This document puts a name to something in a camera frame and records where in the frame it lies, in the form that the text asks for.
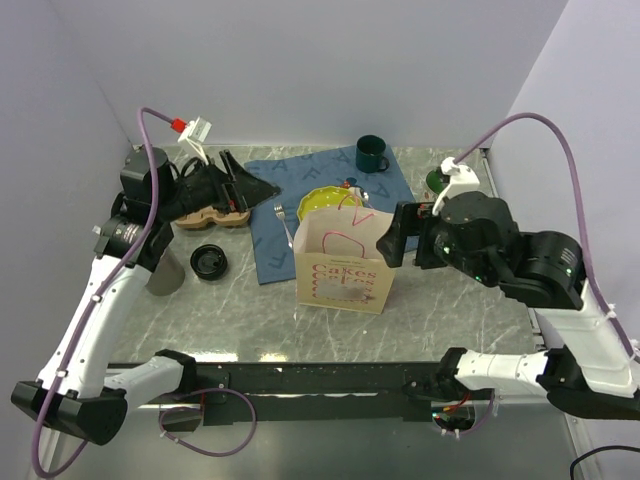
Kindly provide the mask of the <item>kraft paper takeout bag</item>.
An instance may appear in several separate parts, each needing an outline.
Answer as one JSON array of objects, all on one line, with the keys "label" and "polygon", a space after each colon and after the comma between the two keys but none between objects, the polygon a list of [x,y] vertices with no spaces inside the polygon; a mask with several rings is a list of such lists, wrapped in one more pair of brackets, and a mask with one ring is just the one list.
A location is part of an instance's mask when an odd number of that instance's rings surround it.
[{"label": "kraft paper takeout bag", "polygon": [[334,205],[307,211],[293,240],[297,302],[380,314],[395,271],[376,242],[391,220],[390,213],[366,207],[351,192],[339,194]]}]

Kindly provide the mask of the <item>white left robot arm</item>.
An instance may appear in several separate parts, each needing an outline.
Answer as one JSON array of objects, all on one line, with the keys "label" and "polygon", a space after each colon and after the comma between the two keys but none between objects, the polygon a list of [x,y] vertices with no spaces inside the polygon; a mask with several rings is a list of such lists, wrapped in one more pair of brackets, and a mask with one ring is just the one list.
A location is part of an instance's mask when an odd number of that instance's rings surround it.
[{"label": "white left robot arm", "polygon": [[165,394],[185,402],[197,393],[195,359],[172,350],[112,378],[106,370],[133,304],[173,239],[172,222],[205,207],[246,212],[280,194],[229,151],[220,157],[221,167],[204,158],[181,175],[160,148],[129,153],[72,321],[36,380],[13,390],[21,411],[49,429],[105,445],[131,410]]}]

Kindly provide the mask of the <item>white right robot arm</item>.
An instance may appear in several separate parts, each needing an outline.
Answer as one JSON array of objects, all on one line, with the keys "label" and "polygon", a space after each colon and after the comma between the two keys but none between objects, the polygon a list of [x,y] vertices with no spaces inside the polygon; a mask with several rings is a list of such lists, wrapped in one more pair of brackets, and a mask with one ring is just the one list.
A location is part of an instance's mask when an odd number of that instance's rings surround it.
[{"label": "white right robot arm", "polygon": [[639,364],[597,303],[584,255],[572,237],[555,231],[522,232],[508,205],[475,191],[428,205],[401,202],[376,243],[386,264],[403,263],[410,237],[418,240],[415,266],[452,267],[487,288],[497,287],[544,317],[562,339],[536,354],[487,354],[449,348],[417,391],[450,401],[491,390],[543,396],[570,415],[596,420],[639,417]]}]

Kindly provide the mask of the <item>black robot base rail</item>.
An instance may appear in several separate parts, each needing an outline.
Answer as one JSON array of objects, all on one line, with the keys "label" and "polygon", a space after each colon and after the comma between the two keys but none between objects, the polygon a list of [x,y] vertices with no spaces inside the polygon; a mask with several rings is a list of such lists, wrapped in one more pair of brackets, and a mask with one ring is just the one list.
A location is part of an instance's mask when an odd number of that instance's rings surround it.
[{"label": "black robot base rail", "polygon": [[399,418],[429,422],[436,403],[487,401],[457,381],[436,382],[436,362],[200,363],[194,386],[151,402],[201,407],[206,426],[269,421]]}]

